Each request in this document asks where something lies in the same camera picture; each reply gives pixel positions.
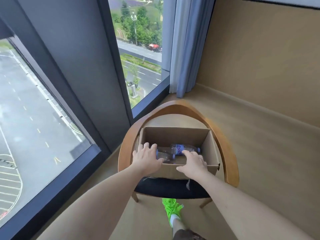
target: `open cardboard box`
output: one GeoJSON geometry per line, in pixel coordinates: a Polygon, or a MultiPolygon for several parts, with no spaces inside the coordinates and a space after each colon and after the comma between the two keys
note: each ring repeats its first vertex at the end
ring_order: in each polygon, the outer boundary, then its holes
{"type": "MultiPolygon", "coordinates": [[[[162,127],[145,126],[141,129],[138,144],[149,142],[157,144],[159,147],[170,147],[171,144],[187,144],[201,149],[203,160],[208,165],[208,171],[213,175],[219,169],[220,162],[217,147],[210,129],[203,128],[182,128],[182,127],[162,127]]],[[[150,177],[168,179],[188,179],[183,173],[177,171],[178,166],[186,164],[187,158],[176,156],[174,164],[163,163],[160,170],[150,174],[150,177]]]]}

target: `floor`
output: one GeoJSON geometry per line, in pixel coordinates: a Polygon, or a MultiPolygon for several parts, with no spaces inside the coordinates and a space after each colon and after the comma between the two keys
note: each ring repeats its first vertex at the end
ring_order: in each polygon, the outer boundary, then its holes
{"type": "MultiPolygon", "coordinates": [[[[174,99],[177,98],[171,94],[165,101],[174,99]]],[[[239,189],[276,210],[314,239],[320,239],[320,129],[259,111],[199,85],[184,99],[218,124],[230,140],[238,159],[239,189]]],[[[154,119],[151,123],[160,125],[163,121],[164,118],[154,119]]],[[[116,173],[117,157],[118,150],[57,215],[89,188],[116,173]]],[[[223,179],[223,170],[217,177],[223,179]]],[[[161,199],[138,197],[139,203],[130,199],[110,239],[171,239],[172,230],[161,199]]],[[[208,240],[236,239],[214,203],[201,210],[201,201],[179,201],[185,206],[182,219],[186,225],[208,240]]]]}

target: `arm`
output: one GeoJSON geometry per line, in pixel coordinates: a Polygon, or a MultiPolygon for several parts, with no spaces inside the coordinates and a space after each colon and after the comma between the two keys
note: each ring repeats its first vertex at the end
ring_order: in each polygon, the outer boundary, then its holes
{"type": "Polygon", "coordinates": [[[177,170],[208,192],[239,240],[312,239],[274,210],[209,173],[201,155],[182,153],[187,157],[186,165],[177,170]]]}
{"type": "Polygon", "coordinates": [[[156,172],[163,159],[156,159],[157,145],[139,145],[133,152],[132,164],[98,185],[74,203],[40,235],[38,240],[109,239],[143,176],[156,172]]]}

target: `forearm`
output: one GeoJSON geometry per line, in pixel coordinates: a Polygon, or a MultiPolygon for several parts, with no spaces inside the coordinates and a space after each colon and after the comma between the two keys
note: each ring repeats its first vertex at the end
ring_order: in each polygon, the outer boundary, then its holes
{"type": "Polygon", "coordinates": [[[311,239],[280,214],[209,172],[196,179],[239,240],[311,239]]]}
{"type": "Polygon", "coordinates": [[[141,178],[133,165],[107,178],[70,205],[38,239],[109,239],[141,178]]]}

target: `lamp post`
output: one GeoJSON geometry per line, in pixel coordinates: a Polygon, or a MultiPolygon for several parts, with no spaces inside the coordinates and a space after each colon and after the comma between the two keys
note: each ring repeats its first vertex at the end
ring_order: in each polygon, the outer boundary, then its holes
{"type": "Polygon", "coordinates": [[[134,12],[132,12],[131,19],[133,21],[133,26],[134,26],[134,35],[136,36],[136,45],[138,45],[138,42],[137,42],[137,30],[136,30],[137,16],[134,15],[134,12]]]}

